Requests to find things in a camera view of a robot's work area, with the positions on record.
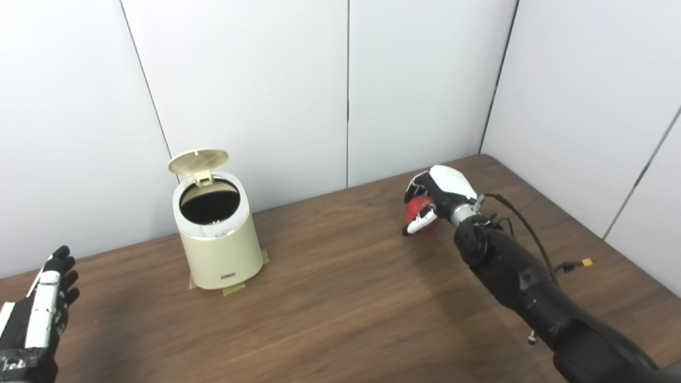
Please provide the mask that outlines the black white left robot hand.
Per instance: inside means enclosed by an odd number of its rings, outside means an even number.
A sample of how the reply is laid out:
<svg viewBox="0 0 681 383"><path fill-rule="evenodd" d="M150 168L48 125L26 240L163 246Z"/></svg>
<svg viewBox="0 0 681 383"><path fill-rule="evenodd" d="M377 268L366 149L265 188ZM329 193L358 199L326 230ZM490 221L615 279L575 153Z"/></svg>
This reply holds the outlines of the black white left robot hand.
<svg viewBox="0 0 681 383"><path fill-rule="evenodd" d="M56 351L80 291L70 248L62 245L46 260L27 295L2 305L1 381L55 382Z"/></svg>

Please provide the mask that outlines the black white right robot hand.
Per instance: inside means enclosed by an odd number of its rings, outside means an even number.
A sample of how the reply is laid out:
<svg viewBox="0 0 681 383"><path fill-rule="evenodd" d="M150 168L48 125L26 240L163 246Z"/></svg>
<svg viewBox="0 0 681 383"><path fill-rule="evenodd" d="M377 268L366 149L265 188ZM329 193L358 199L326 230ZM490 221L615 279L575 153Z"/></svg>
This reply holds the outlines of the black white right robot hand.
<svg viewBox="0 0 681 383"><path fill-rule="evenodd" d="M477 193L462 172L449 166L434 165L413 177L405 191L404 203L409 204L419 196L430 198L430 202L407 221L402 228L405 237L415 235L436 220L446 220L459 227L476 215Z"/></svg>

